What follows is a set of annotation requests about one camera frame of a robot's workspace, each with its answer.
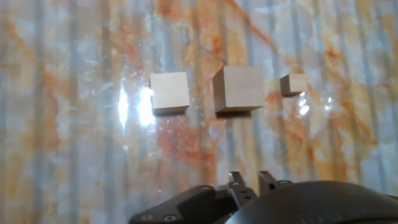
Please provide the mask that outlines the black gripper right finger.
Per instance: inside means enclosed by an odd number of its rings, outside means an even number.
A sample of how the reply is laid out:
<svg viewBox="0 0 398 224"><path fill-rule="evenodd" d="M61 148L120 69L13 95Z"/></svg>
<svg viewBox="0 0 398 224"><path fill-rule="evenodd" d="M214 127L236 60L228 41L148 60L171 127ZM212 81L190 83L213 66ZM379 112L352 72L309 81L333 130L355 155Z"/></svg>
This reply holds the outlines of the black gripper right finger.
<svg viewBox="0 0 398 224"><path fill-rule="evenodd" d="M259 195L264 196L270 191L292 185L290 180L276 180L268 171L259 171Z"/></svg>

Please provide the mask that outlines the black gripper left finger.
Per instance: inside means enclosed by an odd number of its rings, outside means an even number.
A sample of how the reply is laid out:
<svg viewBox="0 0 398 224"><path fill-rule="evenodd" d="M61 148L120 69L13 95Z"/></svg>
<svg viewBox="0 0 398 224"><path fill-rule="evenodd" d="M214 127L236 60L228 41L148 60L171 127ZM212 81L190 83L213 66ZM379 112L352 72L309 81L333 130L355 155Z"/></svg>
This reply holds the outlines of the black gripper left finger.
<svg viewBox="0 0 398 224"><path fill-rule="evenodd" d="M228 192L238 208L242 208L250 201L258 198L253 189L246 187L242 175L237 171L229 173Z"/></svg>

